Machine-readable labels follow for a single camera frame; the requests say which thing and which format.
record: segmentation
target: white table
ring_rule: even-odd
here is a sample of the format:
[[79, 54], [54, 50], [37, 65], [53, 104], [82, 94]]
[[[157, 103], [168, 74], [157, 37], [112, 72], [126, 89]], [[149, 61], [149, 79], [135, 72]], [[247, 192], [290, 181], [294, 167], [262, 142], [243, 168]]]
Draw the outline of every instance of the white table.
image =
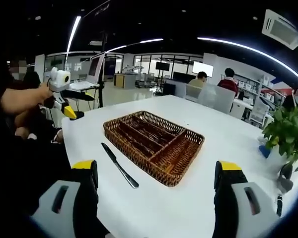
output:
[[[205, 136], [205, 143], [175, 187], [166, 187], [139, 169], [104, 136], [103, 123], [146, 110]], [[275, 182], [258, 150], [261, 130], [229, 115], [174, 96], [117, 104], [64, 118], [63, 134], [71, 165], [94, 159], [98, 164], [98, 218], [116, 238], [212, 237], [214, 175], [217, 160], [237, 163], [248, 181], [272, 199]], [[133, 189], [101, 146], [105, 142], [121, 166], [139, 183]]]
[[247, 102], [244, 102], [244, 101], [239, 100], [237, 98], [234, 98], [233, 103], [238, 104], [240, 106], [244, 106], [244, 107], [246, 107], [250, 110], [253, 110], [253, 108], [254, 108], [252, 105], [248, 104]]

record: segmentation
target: green leaves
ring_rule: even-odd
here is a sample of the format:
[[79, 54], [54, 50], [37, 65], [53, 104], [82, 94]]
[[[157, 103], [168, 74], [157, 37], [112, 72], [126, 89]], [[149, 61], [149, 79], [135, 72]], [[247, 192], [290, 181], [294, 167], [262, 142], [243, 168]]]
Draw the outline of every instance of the green leaves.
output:
[[274, 114], [274, 119], [275, 120], [282, 120], [283, 119], [283, 114], [281, 110], [277, 110]]
[[267, 138], [267, 148], [279, 145], [279, 154], [286, 153], [290, 164], [298, 160], [298, 108], [288, 111], [281, 107], [274, 114], [274, 121], [262, 132]]
[[294, 137], [291, 137], [291, 136], [289, 136], [289, 137], [286, 137], [286, 143], [288, 143], [288, 144], [291, 144], [291, 143], [293, 143], [293, 141], [295, 140], [295, 138]]

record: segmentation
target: man in yellow shirt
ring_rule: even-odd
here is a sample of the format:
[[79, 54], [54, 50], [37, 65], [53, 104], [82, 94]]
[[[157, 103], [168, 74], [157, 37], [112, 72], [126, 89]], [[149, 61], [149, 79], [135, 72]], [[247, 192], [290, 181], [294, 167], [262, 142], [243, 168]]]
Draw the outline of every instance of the man in yellow shirt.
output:
[[208, 76], [205, 72], [199, 72], [198, 77], [196, 79], [192, 79], [189, 82], [189, 85], [202, 88], [203, 85], [207, 82], [207, 78]]

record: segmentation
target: computer monitor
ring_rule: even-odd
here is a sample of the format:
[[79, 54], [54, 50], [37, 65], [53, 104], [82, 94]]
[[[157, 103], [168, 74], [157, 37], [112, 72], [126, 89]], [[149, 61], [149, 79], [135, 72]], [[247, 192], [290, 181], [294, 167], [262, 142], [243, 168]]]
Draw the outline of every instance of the computer monitor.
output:
[[205, 72], [208, 77], [212, 77], [213, 68], [214, 67], [212, 65], [194, 61], [192, 72], [193, 73]]
[[158, 69], [158, 70], [169, 71], [169, 68], [170, 68], [170, 64], [169, 63], [157, 62], [155, 64], [155, 69]]
[[173, 77], [175, 81], [183, 82], [183, 83], [189, 83], [192, 79], [195, 79], [196, 76], [186, 74], [186, 73], [180, 73], [180, 72], [173, 72]]
[[90, 83], [97, 84], [102, 64], [104, 61], [105, 52], [100, 53], [91, 58], [90, 68], [86, 80]]

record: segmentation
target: wicker cutlery tray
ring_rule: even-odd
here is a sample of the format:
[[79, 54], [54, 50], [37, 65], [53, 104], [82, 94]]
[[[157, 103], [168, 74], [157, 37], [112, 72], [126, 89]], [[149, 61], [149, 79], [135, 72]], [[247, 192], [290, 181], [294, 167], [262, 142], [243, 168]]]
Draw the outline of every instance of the wicker cutlery tray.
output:
[[104, 123], [105, 136], [139, 168], [176, 186], [201, 149], [204, 136], [146, 111]]

